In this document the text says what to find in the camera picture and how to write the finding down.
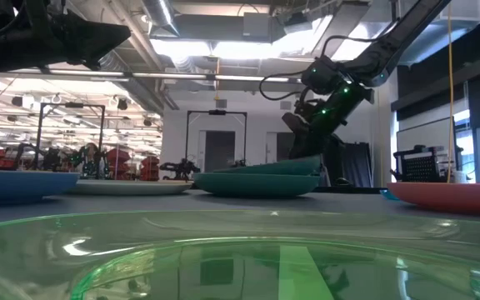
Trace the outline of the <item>transparent green plastic plate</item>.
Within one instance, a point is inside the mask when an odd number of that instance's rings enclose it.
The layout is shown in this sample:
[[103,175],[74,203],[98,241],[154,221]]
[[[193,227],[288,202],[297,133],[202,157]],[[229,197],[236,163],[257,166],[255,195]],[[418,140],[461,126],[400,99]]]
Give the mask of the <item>transparent green plastic plate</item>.
[[0,222],[0,300],[480,300],[480,222],[275,210]]

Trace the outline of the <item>long ceiling light bar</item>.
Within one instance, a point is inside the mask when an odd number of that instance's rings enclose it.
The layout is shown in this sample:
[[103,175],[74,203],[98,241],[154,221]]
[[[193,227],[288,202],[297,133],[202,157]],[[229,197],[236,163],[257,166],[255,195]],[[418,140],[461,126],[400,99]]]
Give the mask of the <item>long ceiling light bar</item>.
[[71,69],[39,69],[24,68],[15,71],[0,72],[0,75],[49,75],[59,77],[80,77],[80,78],[152,78],[152,79],[174,79],[174,80],[195,80],[195,81],[230,81],[230,82],[252,82],[257,83],[263,80],[260,76],[244,75],[222,75],[211,73],[180,73],[180,72],[113,72],[113,71],[85,71]]

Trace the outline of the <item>black hanging cloth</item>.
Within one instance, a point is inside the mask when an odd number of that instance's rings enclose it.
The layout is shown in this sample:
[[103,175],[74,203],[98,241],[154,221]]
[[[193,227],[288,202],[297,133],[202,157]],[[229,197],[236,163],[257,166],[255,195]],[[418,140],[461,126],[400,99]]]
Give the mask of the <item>black hanging cloth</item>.
[[333,134],[324,148],[323,163],[332,187],[373,187],[372,159],[366,142],[348,143]]

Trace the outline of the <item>dark doorway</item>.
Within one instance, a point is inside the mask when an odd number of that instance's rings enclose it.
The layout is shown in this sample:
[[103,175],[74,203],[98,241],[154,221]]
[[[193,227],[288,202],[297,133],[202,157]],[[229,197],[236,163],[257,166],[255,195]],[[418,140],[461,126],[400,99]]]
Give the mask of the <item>dark doorway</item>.
[[204,169],[206,172],[229,168],[234,161],[235,132],[207,131]]

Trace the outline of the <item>white plastic plate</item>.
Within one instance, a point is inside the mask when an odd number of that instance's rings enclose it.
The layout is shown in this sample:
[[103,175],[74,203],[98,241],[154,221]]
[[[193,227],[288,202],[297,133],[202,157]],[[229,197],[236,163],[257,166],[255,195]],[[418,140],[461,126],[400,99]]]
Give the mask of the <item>white plastic plate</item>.
[[184,181],[78,180],[66,194],[95,196],[154,196],[179,194],[192,184]]

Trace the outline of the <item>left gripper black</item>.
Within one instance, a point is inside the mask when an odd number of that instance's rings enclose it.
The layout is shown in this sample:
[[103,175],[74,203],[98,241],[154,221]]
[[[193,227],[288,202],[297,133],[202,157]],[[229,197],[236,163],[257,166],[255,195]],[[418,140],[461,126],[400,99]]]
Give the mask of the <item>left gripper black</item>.
[[100,60],[131,37],[129,27],[91,22],[68,10],[66,0],[0,0],[0,72],[53,63]]

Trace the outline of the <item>black aluminium table frame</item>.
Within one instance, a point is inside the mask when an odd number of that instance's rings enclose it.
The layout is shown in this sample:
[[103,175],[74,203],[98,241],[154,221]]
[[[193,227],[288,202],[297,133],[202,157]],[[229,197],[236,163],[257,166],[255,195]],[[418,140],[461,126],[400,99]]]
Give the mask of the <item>black aluminium table frame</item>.
[[386,192],[385,187],[316,187],[314,193],[345,193],[345,194],[381,194]]

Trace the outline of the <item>black perforated cart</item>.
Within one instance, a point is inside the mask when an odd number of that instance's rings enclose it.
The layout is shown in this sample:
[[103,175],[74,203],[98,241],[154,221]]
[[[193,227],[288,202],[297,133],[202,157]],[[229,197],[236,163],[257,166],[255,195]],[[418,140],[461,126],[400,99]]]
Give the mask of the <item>black perforated cart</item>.
[[443,146],[415,145],[393,154],[396,167],[390,173],[398,182],[445,183],[449,180],[448,172],[454,174],[459,169],[459,151],[455,147],[455,153],[449,157]]

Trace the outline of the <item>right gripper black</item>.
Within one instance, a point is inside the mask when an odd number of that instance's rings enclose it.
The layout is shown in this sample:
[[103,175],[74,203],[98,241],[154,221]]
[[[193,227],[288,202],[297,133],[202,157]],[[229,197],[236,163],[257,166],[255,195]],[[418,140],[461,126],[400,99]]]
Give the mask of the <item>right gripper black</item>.
[[318,110],[310,114],[300,114],[299,125],[288,154],[290,159],[311,157],[323,151],[323,139],[331,136],[344,124],[344,119],[333,110]]

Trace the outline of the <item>transparent orange plastic plate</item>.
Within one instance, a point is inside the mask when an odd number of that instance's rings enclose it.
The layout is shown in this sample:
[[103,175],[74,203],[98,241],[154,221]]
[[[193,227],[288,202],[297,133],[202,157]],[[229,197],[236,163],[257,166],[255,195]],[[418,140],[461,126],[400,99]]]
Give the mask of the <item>transparent orange plastic plate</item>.
[[387,189],[420,208],[480,215],[480,183],[392,182]]

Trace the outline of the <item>grey table mat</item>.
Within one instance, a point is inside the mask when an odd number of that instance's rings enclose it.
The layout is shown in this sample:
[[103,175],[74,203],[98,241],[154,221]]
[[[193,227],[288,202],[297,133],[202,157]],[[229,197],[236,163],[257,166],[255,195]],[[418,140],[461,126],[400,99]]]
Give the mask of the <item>grey table mat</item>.
[[222,198],[200,190],[150,197],[61,195],[41,202],[0,206],[0,222],[73,213],[177,210],[294,210],[328,213],[397,214],[480,221],[480,215],[427,211],[374,194],[314,192],[289,199]]

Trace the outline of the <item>silver ventilation duct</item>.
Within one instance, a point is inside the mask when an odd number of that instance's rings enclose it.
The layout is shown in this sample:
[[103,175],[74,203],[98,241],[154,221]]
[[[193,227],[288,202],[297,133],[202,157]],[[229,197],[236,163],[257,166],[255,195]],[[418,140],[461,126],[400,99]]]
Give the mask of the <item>silver ventilation duct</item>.
[[150,28],[148,36],[179,38],[180,33],[175,23],[177,12],[169,0],[142,0],[143,11],[147,16]]

